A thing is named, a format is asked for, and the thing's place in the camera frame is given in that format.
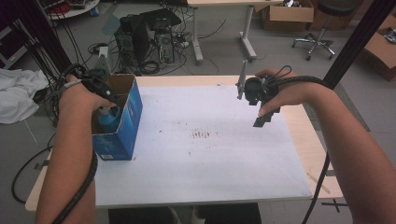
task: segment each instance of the finger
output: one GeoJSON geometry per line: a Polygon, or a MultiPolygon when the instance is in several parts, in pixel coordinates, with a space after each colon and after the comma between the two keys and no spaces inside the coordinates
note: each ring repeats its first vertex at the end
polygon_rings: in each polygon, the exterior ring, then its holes
{"type": "Polygon", "coordinates": [[[279,72],[279,69],[268,68],[255,74],[256,77],[263,77],[265,75],[274,76],[279,72]]]}
{"type": "Polygon", "coordinates": [[[113,103],[113,102],[108,101],[105,98],[102,98],[101,99],[101,106],[103,106],[103,107],[113,107],[113,106],[116,106],[116,104],[113,103]]]}
{"type": "Polygon", "coordinates": [[[282,104],[280,103],[280,101],[278,99],[279,99],[279,97],[275,97],[272,100],[270,100],[269,102],[267,102],[266,104],[264,104],[259,110],[258,117],[262,117],[265,114],[281,107],[282,104]]]}
{"type": "Polygon", "coordinates": [[[71,81],[77,80],[77,78],[75,76],[69,74],[66,76],[66,80],[67,80],[67,82],[71,82],[71,81]]]}

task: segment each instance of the black pole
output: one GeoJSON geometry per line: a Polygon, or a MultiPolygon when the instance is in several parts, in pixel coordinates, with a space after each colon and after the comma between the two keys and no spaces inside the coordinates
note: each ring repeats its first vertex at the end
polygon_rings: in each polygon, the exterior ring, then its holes
{"type": "Polygon", "coordinates": [[[396,5],[396,0],[375,0],[352,33],[323,80],[334,89],[378,27],[396,5]]]}
{"type": "Polygon", "coordinates": [[[71,64],[70,59],[38,3],[35,0],[8,0],[8,2],[30,36],[38,40],[56,69],[62,73],[71,64]]]}

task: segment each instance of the chair base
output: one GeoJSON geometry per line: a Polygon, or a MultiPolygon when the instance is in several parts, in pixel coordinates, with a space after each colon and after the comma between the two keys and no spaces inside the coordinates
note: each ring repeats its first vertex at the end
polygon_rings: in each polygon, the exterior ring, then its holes
{"type": "Polygon", "coordinates": [[[308,35],[305,36],[305,38],[296,38],[296,39],[294,39],[293,45],[291,47],[294,48],[296,46],[297,42],[311,43],[311,44],[313,44],[313,46],[308,51],[308,53],[306,54],[306,57],[305,57],[307,61],[311,60],[311,54],[317,46],[321,46],[323,49],[326,49],[330,53],[329,59],[332,59],[335,56],[335,52],[330,48],[332,41],[321,39],[324,36],[324,34],[326,33],[326,31],[327,31],[327,29],[323,27],[321,29],[318,37],[315,37],[314,35],[309,33],[308,35]]]}

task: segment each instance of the hand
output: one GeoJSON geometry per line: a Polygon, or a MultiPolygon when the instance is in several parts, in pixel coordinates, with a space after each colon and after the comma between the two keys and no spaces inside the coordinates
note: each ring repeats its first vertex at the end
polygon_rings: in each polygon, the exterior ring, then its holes
{"type": "MultiPolygon", "coordinates": [[[[73,75],[67,75],[66,80],[68,82],[77,80],[73,75]]],[[[61,101],[59,103],[60,112],[66,108],[74,108],[75,106],[88,106],[92,111],[96,110],[100,106],[112,107],[116,104],[104,99],[90,91],[88,91],[84,85],[78,83],[70,88],[67,88],[62,93],[61,101]]]]}
{"type": "MultiPolygon", "coordinates": [[[[274,77],[278,73],[278,69],[264,69],[257,73],[256,77],[263,77],[269,75],[274,77]]],[[[276,76],[279,79],[285,79],[288,77],[297,77],[296,73],[290,72],[289,74],[282,76],[282,72],[276,76]]],[[[319,84],[311,82],[294,82],[279,86],[279,92],[276,97],[266,103],[260,108],[259,117],[266,113],[273,111],[281,107],[282,105],[299,105],[302,103],[313,104],[322,91],[329,91],[327,88],[322,87],[319,84]]]]}

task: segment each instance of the metal stand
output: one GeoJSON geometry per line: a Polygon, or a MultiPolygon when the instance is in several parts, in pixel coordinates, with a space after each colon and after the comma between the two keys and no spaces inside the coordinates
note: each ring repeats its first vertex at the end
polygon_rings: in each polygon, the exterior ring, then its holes
{"type": "Polygon", "coordinates": [[[192,46],[194,47],[195,52],[195,60],[197,65],[204,61],[204,57],[202,56],[201,47],[198,42],[198,21],[197,21],[197,10],[198,7],[193,9],[193,33],[192,33],[192,46]]]}
{"type": "Polygon", "coordinates": [[[98,61],[95,64],[94,69],[103,70],[105,74],[102,76],[102,80],[106,81],[109,76],[111,76],[110,66],[107,63],[108,47],[99,48],[98,61]]]}
{"type": "Polygon", "coordinates": [[[254,6],[250,5],[247,8],[247,20],[245,23],[245,30],[244,32],[239,32],[241,35],[242,44],[245,46],[245,49],[248,53],[249,61],[253,61],[257,58],[256,52],[254,51],[253,47],[251,47],[250,41],[248,40],[248,30],[250,28],[251,17],[253,15],[254,6]]]}
{"type": "MultiPolygon", "coordinates": [[[[245,46],[245,49],[247,50],[248,59],[250,62],[257,58],[256,52],[254,51],[253,47],[251,47],[251,44],[248,40],[248,30],[250,28],[250,21],[251,21],[252,15],[253,15],[253,9],[254,9],[253,5],[248,6],[245,30],[243,32],[239,32],[239,34],[241,35],[242,44],[245,46]]],[[[197,10],[198,10],[198,7],[193,8],[193,17],[194,18],[193,18],[192,46],[194,47],[196,63],[200,64],[204,60],[204,57],[202,55],[201,47],[199,46],[199,42],[198,42],[197,10]]]]}
{"type": "Polygon", "coordinates": [[[329,16],[329,19],[327,19],[326,24],[321,28],[317,37],[315,37],[314,35],[309,33],[305,38],[294,39],[293,45],[292,45],[293,48],[296,46],[297,42],[305,42],[305,43],[314,44],[312,46],[312,48],[308,51],[308,54],[306,55],[307,61],[311,60],[311,54],[317,46],[321,46],[322,48],[326,49],[330,53],[329,59],[332,59],[335,56],[335,52],[330,48],[332,41],[322,40],[322,37],[324,36],[324,34],[326,34],[326,31],[328,29],[328,26],[329,26],[329,23],[331,20],[332,20],[332,16],[329,16]]]}

